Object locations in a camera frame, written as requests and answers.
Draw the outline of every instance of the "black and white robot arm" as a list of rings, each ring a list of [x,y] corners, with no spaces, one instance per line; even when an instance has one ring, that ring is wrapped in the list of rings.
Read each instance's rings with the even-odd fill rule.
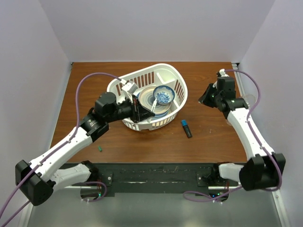
[[[199,102],[209,107],[216,107],[224,114],[225,119],[237,132],[248,160],[245,165],[220,164],[217,175],[240,182],[247,191],[276,187],[279,181],[278,174],[264,148],[277,162],[281,173],[285,166],[285,158],[283,154],[274,152],[249,116],[250,125],[262,144],[262,147],[260,146],[248,125],[248,105],[243,98],[236,98],[234,78],[229,77],[225,70],[220,70],[217,73],[217,81],[209,84],[203,96],[199,98]]]
[[[94,108],[82,119],[72,139],[70,138],[76,127],[63,140],[41,156],[29,163],[22,160],[16,165],[16,184],[19,184],[37,165],[39,166],[20,187],[20,190],[34,206],[42,204],[61,188],[98,179],[98,169],[89,161],[84,161],[68,169],[59,168],[77,152],[89,146],[107,132],[109,129],[108,123],[125,118],[130,118],[136,123],[155,116],[154,113],[143,107],[138,98],[133,95],[136,88],[134,83],[125,84],[122,90],[127,98],[121,103],[116,102],[115,94],[111,92],[103,93],[96,100]],[[43,162],[47,155],[64,143],[63,147]]]

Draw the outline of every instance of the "marker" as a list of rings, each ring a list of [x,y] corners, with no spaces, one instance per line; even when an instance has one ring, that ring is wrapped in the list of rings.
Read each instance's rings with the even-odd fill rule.
[[[187,122],[185,120],[182,120],[181,121],[181,124],[182,124],[182,127],[187,135],[188,138],[191,138],[193,137],[193,135],[191,134],[190,130],[189,130],[189,127],[187,125]]]

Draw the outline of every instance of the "blue bowl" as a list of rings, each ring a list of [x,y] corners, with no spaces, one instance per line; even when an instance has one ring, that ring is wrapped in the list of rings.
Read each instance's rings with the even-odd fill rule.
[[[162,105],[170,104],[175,98],[175,92],[172,88],[161,85],[157,86],[153,91],[153,96],[157,99],[157,102]]]

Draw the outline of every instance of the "white wall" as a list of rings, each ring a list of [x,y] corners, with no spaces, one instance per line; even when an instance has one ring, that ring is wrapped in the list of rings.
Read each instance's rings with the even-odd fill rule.
[[[0,1],[0,206],[15,185],[15,164],[50,146],[69,62],[37,0]],[[2,224],[23,203],[18,192]],[[10,226],[18,225],[16,217]]]
[[[253,117],[265,139],[286,157],[282,195],[292,226],[303,223],[303,1],[276,0],[240,63],[258,82]],[[255,94],[244,80],[246,93]]]
[[[40,0],[71,61],[239,62],[274,0]]]

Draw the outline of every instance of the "dish rack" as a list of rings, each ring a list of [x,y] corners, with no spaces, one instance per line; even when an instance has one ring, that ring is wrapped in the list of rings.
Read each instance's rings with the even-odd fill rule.
[[[175,91],[175,99],[171,103],[170,113],[159,119],[147,120],[134,123],[130,119],[122,120],[123,123],[130,129],[141,131],[144,129],[154,130],[171,122],[177,115],[178,111],[184,106],[187,100],[187,87],[184,79],[180,73],[171,65],[160,63],[156,64],[136,72],[129,73],[121,76],[127,82],[133,81],[137,84],[138,89],[134,95],[139,94],[147,86],[160,86],[166,85],[171,87]],[[107,87],[108,92],[113,92],[117,97],[117,102],[122,102],[125,99],[125,95],[122,92],[122,84],[114,79]]]

